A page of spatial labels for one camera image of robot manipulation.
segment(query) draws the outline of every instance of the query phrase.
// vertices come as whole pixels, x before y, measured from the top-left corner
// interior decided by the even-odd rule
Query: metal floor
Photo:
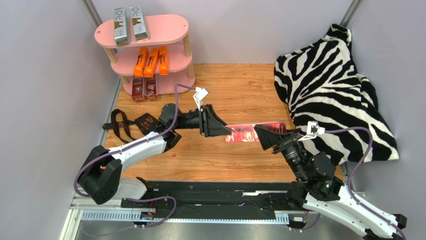
[[[313,213],[306,226],[317,215]],[[132,226],[122,221],[81,221],[80,227],[90,234],[106,234]],[[221,223],[164,223],[147,229],[128,229],[104,237],[87,236],[82,231],[76,240],[360,240],[361,237],[342,224],[321,216],[314,229],[302,233],[289,231],[285,225],[221,224]]]

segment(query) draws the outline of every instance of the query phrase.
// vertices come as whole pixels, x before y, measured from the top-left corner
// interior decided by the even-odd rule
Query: shelf leg
[[[105,48],[104,47],[103,50],[105,50],[105,53],[108,56],[111,63],[115,64],[118,61],[118,59],[116,57],[116,53],[114,52],[114,50],[112,48]]]
[[[192,51],[191,51],[190,33],[189,32],[183,38],[183,47],[185,48],[185,56],[186,57],[189,57],[193,54]]]
[[[188,77],[189,77],[190,79],[195,78],[195,74],[194,74],[194,65],[193,65],[193,62],[192,62],[192,61],[191,61],[191,64],[189,64],[189,66],[188,66]]]
[[[120,76],[120,79],[123,81],[123,84],[129,84],[129,79],[127,78],[127,76],[122,76],[122,75],[119,75]]]

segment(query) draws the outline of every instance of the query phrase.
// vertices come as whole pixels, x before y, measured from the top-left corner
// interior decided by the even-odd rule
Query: black strap
[[[121,114],[122,121],[117,121],[117,115]],[[136,138],[132,137],[130,133],[129,126],[136,125],[139,130],[142,132],[142,134],[145,136],[149,134],[150,132],[154,131],[160,124],[160,121],[158,121],[155,117],[153,117],[149,113],[145,113],[144,115],[138,117],[135,119],[135,121],[128,120],[127,115],[121,111],[120,109],[114,109],[111,112],[111,123],[104,123],[102,128],[105,130],[112,129],[114,131],[114,134],[123,142],[123,143],[129,143],[128,141],[124,140],[120,136],[120,128],[124,128],[125,134],[132,139],[133,141],[136,140]]]

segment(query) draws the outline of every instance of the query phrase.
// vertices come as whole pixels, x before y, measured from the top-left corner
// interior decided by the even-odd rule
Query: robotic arm
[[[120,176],[130,166],[173,148],[181,139],[176,129],[199,129],[206,138],[231,134],[213,106],[203,104],[202,99],[207,94],[206,89],[198,89],[194,95],[198,108],[193,111],[182,113],[175,104],[169,103],[161,110],[159,120],[149,115],[155,129],[141,139],[110,149],[102,146],[93,148],[83,164],[82,170],[85,169],[78,178],[78,184],[98,205],[112,197],[141,199],[147,191],[144,183]],[[275,133],[259,126],[254,129],[263,150],[272,148],[273,154],[281,153],[296,176],[285,196],[291,208],[323,214],[366,240],[402,239],[396,231],[406,226],[405,216],[386,213],[345,187],[342,180],[334,176],[336,166],[324,152],[306,157],[301,141],[324,134],[324,129],[317,122],[309,122],[305,136],[300,129],[288,133]],[[86,167],[101,156],[105,157]]]

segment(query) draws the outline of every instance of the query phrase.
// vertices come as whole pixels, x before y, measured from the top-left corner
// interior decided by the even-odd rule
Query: wooden floor
[[[197,87],[208,88],[204,104],[212,104],[229,125],[285,120],[294,129],[287,105],[274,88],[272,64],[194,64]],[[194,110],[194,91],[179,94],[182,112]],[[134,120],[144,113],[158,118],[162,107],[174,103],[174,95],[157,101],[133,102],[123,90],[116,108]],[[132,135],[142,137],[135,127]],[[198,129],[180,129],[182,139],[171,150],[135,164],[124,177],[165,181],[291,182],[295,176],[281,154],[263,151],[259,142],[225,143],[225,137],[203,137]],[[105,148],[123,143],[110,130]],[[336,175],[343,179],[340,167]]]

